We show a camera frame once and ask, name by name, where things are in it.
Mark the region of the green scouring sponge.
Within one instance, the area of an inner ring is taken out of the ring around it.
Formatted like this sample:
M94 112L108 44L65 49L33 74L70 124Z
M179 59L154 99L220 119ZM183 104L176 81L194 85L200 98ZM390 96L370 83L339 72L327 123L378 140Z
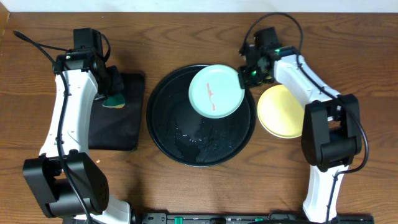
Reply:
M116 108L121 109L126 104L126 100L122 94L115 94L109 96L106 100L103 101L102 106L105 108Z

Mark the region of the yellow plate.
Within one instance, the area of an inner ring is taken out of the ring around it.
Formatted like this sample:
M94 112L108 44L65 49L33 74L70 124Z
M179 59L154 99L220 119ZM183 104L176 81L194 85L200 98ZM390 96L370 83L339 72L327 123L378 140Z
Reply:
M302 135L304 109L283 85L272 86L261 95L257 116L274 136L293 139Z

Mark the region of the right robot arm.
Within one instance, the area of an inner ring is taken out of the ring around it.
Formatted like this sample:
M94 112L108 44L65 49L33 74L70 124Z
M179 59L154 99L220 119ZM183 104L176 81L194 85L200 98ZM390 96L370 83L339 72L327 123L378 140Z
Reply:
M244 45L239 53L246 59L239 68L241 86L278 82L303 108L301 147L310 164L310 180L302 209L312 223L333 221L342 178L361 170L350 165L362 149L369 149L358 99L330 88L293 46Z

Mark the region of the light blue plate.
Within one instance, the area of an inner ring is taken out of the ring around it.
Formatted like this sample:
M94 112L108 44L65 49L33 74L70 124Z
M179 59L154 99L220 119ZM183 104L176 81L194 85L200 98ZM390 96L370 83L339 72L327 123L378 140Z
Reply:
M221 64L201 69L193 77L188 89L188 99L193 109L211 119L224 118L235 112L244 95L238 72Z

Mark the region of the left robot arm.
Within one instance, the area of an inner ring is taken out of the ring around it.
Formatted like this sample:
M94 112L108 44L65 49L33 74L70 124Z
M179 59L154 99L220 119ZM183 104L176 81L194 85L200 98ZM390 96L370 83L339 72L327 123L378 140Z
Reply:
M39 156L22 173L42 213L78 223L131 223L131 206L109 193L106 176L90 157L91 108L98 92L94 57L59 55L53 71L56 99Z

